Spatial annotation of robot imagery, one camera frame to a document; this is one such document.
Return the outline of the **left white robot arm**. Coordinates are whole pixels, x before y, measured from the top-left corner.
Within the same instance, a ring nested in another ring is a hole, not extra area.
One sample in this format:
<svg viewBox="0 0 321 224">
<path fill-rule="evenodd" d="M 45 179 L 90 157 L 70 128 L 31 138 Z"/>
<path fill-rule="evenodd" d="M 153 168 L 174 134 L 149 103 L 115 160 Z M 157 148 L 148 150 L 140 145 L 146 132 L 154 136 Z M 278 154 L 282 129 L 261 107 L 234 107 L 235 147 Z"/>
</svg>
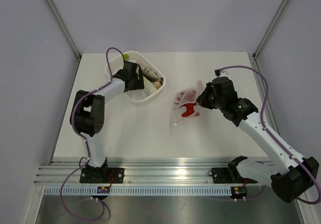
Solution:
<svg viewBox="0 0 321 224">
<path fill-rule="evenodd" d="M 108 178 L 107 158 L 98 136 L 104 125 L 105 105 L 120 94 L 141 89 L 144 89 L 141 66 L 125 60 L 123 68 L 111 76 L 105 85 L 92 91 L 77 91 L 70 124 L 83 139 L 87 151 L 87 160 L 81 170 L 82 183 L 102 183 Z"/>
</svg>

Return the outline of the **green toy leek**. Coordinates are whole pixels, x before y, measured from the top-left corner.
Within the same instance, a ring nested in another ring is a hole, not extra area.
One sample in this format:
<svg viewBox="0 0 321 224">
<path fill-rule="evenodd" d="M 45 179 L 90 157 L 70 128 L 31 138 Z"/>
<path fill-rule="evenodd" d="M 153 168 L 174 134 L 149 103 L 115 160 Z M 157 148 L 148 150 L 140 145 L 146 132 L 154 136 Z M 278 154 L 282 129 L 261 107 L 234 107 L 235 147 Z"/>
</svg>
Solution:
<svg viewBox="0 0 321 224">
<path fill-rule="evenodd" d="M 138 61 L 130 57 L 128 54 L 124 54 L 124 65 L 123 69 L 130 72 L 131 74 L 139 74 L 140 65 Z"/>
</svg>

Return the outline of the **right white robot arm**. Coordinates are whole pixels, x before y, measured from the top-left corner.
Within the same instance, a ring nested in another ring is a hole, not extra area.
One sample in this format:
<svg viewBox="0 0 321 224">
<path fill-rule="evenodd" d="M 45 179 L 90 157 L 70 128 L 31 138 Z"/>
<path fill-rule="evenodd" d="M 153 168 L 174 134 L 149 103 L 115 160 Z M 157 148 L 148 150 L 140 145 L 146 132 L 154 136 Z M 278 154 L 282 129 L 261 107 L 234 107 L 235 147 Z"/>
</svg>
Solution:
<svg viewBox="0 0 321 224">
<path fill-rule="evenodd" d="M 252 179 L 260 182 L 271 187 L 287 203 L 299 199 L 313 186 L 320 191 L 316 180 L 318 161 L 314 157 L 304 157 L 271 129 L 250 100 L 238 97 L 228 77 L 217 77 L 208 82 L 197 103 L 207 109 L 219 110 L 225 119 L 250 136 L 273 162 L 273 166 L 267 166 L 239 156 L 228 163 L 230 180 Z"/>
</svg>

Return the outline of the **clear zip top bag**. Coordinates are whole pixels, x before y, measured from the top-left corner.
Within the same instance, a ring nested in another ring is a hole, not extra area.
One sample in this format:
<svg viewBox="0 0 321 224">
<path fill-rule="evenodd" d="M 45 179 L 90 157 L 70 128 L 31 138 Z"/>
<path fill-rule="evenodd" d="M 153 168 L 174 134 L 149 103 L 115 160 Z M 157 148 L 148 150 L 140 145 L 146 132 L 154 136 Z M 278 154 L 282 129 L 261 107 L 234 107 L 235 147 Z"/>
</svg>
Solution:
<svg viewBox="0 0 321 224">
<path fill-rule="evenodd" d="M 204 89 L 202 81 L 199 80 L 196 86 L 176 93 L 173 112 L 174 126 L 185 119 L 198 117 L 200 115 L 201 107 L 197 102 L 197 98 L 203 93 Z"/>
</svg>

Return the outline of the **white plastic basket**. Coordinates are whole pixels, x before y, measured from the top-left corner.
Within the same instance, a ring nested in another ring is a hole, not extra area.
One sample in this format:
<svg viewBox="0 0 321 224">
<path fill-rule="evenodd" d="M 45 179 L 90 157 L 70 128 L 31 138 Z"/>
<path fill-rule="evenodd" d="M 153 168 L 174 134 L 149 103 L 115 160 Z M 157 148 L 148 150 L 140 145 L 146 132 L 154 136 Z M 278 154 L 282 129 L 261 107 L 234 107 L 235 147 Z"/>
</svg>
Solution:
<svg viewBox="0 0 321 224">
<path fill-rule="evenodd" d="M 160 77 L 163 77 L 164 80 L 162 83 L 162 87 L 160 89 L 156 89 L 153 85 L 153 82 L 149 81 L 146 77 L 143 76 L 144 89 L 124 91 L 124 81 L 114 77 L 114 74 L 118 70 L 123 68 L 124 54 L 128 54 L 130 57 L 135 58 L 138 61 L 141 68 L 143 68 L 144 66 L 150 67 Z M 135 105 L 144 105 L 152 101 L 155 97 L 157 97 L 165 86 L 166 79 L 164 75 L 139 52 L 127 51 L 125 53 L 122 53 L 116 48 L 109 48 L 106 51 L 106 62 L 107 64 L 105 72 L 106 75 L 109 77 L 109 81 L 99 88 L 99 93 L 105 96 L 106 102 L 124 93 L 129 99 L 129 101 L 131 101 Z"/>
</svg>

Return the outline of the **red toy lobster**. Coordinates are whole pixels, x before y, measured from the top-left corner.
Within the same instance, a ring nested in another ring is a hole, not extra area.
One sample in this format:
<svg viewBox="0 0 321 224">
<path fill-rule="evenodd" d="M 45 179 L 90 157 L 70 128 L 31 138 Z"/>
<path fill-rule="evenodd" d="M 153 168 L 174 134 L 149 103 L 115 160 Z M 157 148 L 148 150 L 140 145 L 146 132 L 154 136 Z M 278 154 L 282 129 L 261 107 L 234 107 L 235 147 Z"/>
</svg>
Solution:
<svg viewBox="0 0 321 224">
<path fill-rule="evenodd" d="M 183 118 L 189 118 L 189 117 L 197 117 L 199 116 L 199 113 L 195 111 L 195 107 L 197 106 L 196 102 L 189 102 L 184 103 L 179 107 L 179 109 L 184 110 L 183 113 L 181 113 L 181 117 Z"/>
</svg>

